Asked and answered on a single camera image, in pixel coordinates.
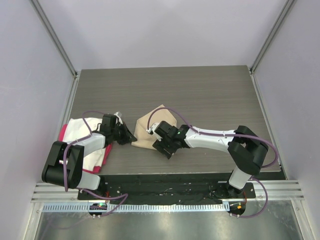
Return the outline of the beige cloth napkin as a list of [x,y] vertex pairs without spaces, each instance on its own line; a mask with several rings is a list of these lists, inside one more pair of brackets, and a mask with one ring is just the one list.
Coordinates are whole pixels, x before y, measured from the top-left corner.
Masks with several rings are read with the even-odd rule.
[[[136,121],[135,130],[134,130],[134,137],[137,139],[137,141],[134,141],[131,143],[133,147],[137,148],[143,148],[143,149],[149,149],[149,150],[155,150],[153,147],[154,142],[157,140],[157,138],[151,134],[148,134],[147,132],[147,124],[149,117],[151,116],[152,112],[159,108],[164,108],[165,106],[162,104],[146,115],[140,117]],[[161,121],[166,121],[171,126],[177,126],[177,120],[176,118],[169,112],[167,109],[161,109],[157,111],[150,120],[149,126],[151,127],[154,123],[160,123]]]

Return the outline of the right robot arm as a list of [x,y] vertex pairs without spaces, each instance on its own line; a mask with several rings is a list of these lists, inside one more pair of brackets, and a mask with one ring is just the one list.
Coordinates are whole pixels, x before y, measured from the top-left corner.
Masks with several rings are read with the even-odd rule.
[[217,198],[240,198],[247,181],[258,175],[269,147],[246,126],[236,130],[216,131],[183,124],[180,128],[166,121],[156,122],[147,130],[156,137],[152,147],[170,159],[178,149],[205,148],[225,152],[235,163],[235,169]]

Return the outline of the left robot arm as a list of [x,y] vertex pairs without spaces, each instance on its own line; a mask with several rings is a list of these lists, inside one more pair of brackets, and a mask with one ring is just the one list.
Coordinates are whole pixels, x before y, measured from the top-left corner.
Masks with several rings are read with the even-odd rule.
[[112,143],[126,145],[136,142],[122,120],[120,112],[102,118],[71,119],[62,140],[55,141],[42,171],[45,183],[69,189],[86,189],[100,200],[107,192],[105,180],[94,173],[97,162],[103,162]]

